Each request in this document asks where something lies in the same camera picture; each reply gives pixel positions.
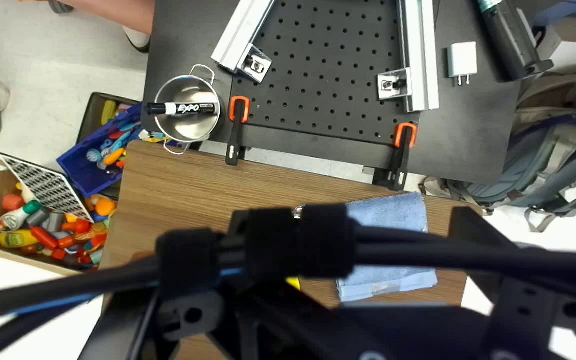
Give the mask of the orange black clamp near pot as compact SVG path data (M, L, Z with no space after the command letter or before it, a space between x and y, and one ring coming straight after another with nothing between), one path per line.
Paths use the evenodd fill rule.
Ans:
M237 166L243 149L243 130L250 117L250 98L248 96L232 96L228 103L228 144L226 144L226 164Z

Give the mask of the black perforated breadboard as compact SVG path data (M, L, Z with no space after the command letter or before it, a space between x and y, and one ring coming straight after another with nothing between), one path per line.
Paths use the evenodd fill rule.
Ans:
M145 96L206 63L240 0L156 0ZM378 76L404 66L400 0L276 0L256 46L273 66L262 81L217 74L217 89L253 100L253 148L383 167L394 125L410 117L378 96ZM483 50L479 74L458 86L448 47L483 43L474 0L435 0L441 105L414 116L410 167L455 179L492 179L507 160L519 86L494 76Z

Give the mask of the blue folded cloth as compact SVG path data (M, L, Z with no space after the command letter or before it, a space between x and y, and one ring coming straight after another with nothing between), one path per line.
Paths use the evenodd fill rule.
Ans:
M426 203L421 194L400 194L348 203L348 213L362 226L387 229L428 229ZM348 278L337 281L338 298L360 301L384 293L430 290L439 283L435 268L410 266L359 266Z

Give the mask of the orange black clamp near cloth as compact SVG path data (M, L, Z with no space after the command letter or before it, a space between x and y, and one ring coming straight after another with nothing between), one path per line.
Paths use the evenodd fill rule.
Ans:
M398 121L392 133L392 153L387 167L375 172L375 182L391 189L403 189L408 179L410 149L416 146L418 125L414 121Z

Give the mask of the small steel pot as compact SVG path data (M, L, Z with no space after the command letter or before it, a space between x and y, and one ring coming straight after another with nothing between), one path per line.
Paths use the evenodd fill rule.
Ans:
M183 155L217 130L222 101L215 80L211 66L195 63L187 74L167 80L146 103L146 114L154 117L156 130L164 136L162 146L168 153Z

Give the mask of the black marker in pot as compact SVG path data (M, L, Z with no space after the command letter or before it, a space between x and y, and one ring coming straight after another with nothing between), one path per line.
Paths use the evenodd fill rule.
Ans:
M149 101L145 112L150 116L191 116L191 114L217 114L215 101Z

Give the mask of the blue bin of toys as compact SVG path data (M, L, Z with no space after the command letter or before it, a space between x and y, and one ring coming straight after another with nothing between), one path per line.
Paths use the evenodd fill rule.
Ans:
M119 161L142 130L140 112L140 103L130 105L58 158L58 166L82 196L100 194L120 182Z

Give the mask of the white power adapter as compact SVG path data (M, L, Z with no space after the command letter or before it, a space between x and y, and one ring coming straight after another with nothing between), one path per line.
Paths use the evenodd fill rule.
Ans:
M458 86L468 86L479 74L479 43L457 41L448 47L448 74Z

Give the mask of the grey backpack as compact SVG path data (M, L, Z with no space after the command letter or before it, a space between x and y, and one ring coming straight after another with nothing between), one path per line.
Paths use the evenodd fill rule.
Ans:
M576 188L576 63L522 83L504 170L496 179L426 175L418 188L484 213L520 208L532 231L576 215L576 197L569 197Z

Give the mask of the cardboard box of toys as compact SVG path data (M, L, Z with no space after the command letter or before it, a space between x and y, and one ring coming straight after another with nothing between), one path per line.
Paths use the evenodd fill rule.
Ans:
M0 250L86 271L100 266L119 196L80 196L58 172L10 158L0 170Z

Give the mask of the short aluminium extrusion rail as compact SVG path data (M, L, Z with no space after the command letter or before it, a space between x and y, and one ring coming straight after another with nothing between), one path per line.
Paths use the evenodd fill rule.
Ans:
M240 0L213 51L213 60L232 74L260 83L273 60L255 46L276 0Z

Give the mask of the long aluminium extrusion rail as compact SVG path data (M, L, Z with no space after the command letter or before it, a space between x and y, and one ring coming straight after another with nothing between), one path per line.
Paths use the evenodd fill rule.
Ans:
M435 0L400 0L408 110L441 107Z

